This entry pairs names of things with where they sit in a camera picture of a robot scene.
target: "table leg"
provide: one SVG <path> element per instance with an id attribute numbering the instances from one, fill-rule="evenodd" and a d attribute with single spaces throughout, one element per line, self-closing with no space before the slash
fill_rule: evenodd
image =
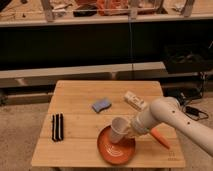
<path id="1" fill-rule="evenodd" d="M 59 167 L 51 167 L 53 171 L 61 171 Z"/>

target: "shelf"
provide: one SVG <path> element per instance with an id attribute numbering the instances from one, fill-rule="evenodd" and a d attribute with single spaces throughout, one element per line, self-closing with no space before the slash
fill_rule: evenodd
<path id="1" fill-rule="evenodd" d="M 67 8 L 66 14 L 56 16 L 53 22 L 47 22 L 40 0 L 29 1 L 26 4 L 21 4 L 19 0 L 13 0 L 0 13 L 0 27 L 213 19 L 213 0 L 195 0 L 190 17 L 184 17 L 172 9 L 175 3 L 182 2 L 182 4 L 184 4 L 185 0 L 165 0 L 164 9 L 168 14 L 138 15 L 137 18 L 133 20 L 130 20 L 128 15 L 100 16 L 96 14 L 90 17 L 74 17 L 73 10 L 78 8 L 78 5 L 74 0 L 68 1 L 72 3 L 72 6 Z"/>

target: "blue sponge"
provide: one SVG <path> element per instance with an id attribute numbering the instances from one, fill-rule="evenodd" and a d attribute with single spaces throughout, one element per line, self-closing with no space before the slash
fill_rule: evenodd
<path id="1" fill-rule="evenodd" d="M 111 102 L 107 98 L 104 98 L 95 102 L 92 105 L 92 108 L 95 110 L 96 113 L 99 113 L 100 111 L 107 109 L 110 106 L 111 106 Z"/>

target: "cable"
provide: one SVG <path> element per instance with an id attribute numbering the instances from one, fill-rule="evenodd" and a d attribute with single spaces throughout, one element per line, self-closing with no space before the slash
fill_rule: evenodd
<path id="1" fill-rule="evenodd" d="M 130 40 L 130 59 L 132 64 L 132 80 L 135 79 L 135 69 L 134 69 L 134 57 L 133 57 L 133 34 L 132 34 L 132 23 L 131 17 L 128 15 L 128 23 L 129 23 L 129 40 Z"/>

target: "small white block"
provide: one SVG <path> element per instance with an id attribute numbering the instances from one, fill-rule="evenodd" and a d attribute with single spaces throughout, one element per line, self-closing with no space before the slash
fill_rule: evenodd
<path id="1" fill-rule="evenodd" d="M 147 103 L 140 97 L 136 96 L 131 91 L 126 92 L 126 94 L 124 95 L 124 99 L 127 103 L 129 103 L 132 107 L 134 107 L 138 111 L 142 111 L 147 107 Z"/>

